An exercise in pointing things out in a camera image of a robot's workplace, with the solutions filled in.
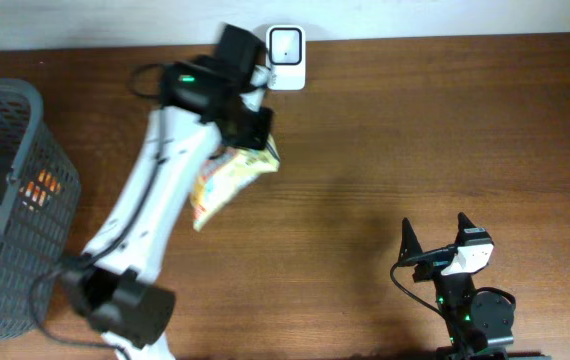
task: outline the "plastic crate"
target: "plastic crate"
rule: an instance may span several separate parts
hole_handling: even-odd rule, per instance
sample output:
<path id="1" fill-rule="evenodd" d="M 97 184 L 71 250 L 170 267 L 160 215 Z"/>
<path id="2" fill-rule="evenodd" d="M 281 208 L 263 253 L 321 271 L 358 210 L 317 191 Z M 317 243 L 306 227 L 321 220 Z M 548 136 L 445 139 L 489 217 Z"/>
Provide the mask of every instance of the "plastic crate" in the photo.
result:
<path id="1" fill-rule="evenodd" d="M 42 114 L 34 87 L 0 79 L 0 339 L 34 327 L 27 292 L 61 255 L 81 191 Z M 34 295 L 40 319 L 52 287 L 46 283 Z"/>

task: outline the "brown tabletop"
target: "brown tabletop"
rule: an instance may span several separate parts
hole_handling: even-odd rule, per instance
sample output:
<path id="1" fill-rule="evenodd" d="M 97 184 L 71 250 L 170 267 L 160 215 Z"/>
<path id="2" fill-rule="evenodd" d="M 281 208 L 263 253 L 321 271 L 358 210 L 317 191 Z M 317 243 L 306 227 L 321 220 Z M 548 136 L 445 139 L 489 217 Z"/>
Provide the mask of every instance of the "brown tabletop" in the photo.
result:
<path id="1" fill-rule="evenodd" d="M 83 193 L 68 248 L 114 205 L 151 103 L 125 88 L 140 64 L 209 46 L 0 52 L 0 77 L 32 82 Z M 272 92 L 278 173 L 202 232 L 187 206 L 158 283 L 181 357 L 347 358 L 448 344 L 435 314 L 396 289 L 403 217 L 423 249 L 451 243 L 456 214 L 496 248 L 477 286 L 516 295 L 513 350 L 570 359 L 570 34 L 312 42 L 307 86 Z M 434 301 L 429 283 L 401 282 Z M 47 325 L 99 339 L 57 292 Z M 112 359 L 36 332 L 0 359 Z"/>

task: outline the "gray plastic basket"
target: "gray plastic basket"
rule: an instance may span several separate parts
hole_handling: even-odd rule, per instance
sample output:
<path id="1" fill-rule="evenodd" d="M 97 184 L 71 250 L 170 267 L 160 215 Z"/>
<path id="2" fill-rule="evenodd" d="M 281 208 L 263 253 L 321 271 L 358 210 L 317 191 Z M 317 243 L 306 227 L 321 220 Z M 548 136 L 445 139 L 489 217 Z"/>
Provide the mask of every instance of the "gray plastic basket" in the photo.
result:
<path id="1" fill-rule="evenodd" d="M 29 286 L 61 255 L 81 190 L 76 169 L 42 121 L 42 108 L 30 84 L 0 79 L 0 339 L 34 327 Z M 47 283 L 34 296 L 41 319 L 52 287 Z"/>

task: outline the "table surface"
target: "table surface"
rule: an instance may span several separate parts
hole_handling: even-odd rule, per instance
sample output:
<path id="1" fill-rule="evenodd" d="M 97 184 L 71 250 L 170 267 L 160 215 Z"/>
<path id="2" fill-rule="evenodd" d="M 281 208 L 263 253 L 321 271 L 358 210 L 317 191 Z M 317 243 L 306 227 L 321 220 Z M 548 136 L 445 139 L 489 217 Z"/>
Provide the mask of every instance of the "table surface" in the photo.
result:
<path id="1" fill-rule="evenodd" d="M 152 104 L 125 87 L 137 65 L 209 46 L 0 53 L 0 76 L 32 82 L 45 121 L 80 172 L 68 248 L 80 251 L 114 205 Z M 389 279 L 408 217 L 423 245 L 451 243 L 456 214 L 496 248 L 477 286 L 516 295 L 518 351 L 570 359 L 570 34 L 308 44 L 307 86 L 272 92 L 282 166 L 200 233 L 183 209 L 161 286 L 182 357 L 396 355 L 448 343 L 443 322 Z M 150 85 L 152 80 L 144 81 Z M 431 284 L 401 282 L 430 302 Z M 60 292 L 47 325 L 99 339 Z M 0 359 L 112 359 L 36 332 Z"/>

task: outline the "white background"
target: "white background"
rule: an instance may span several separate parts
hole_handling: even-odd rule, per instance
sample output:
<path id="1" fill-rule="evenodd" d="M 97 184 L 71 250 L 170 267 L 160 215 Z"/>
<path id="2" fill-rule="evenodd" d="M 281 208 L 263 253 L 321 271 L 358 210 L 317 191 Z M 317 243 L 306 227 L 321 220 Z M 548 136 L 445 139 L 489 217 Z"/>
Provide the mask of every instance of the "white background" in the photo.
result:
<path id="1" fill-rule="evenodd" d="M 308 40 L 570 31 L 570 0 L 0 0 L 0 49 L 213 43 L 229 22 Z"/>

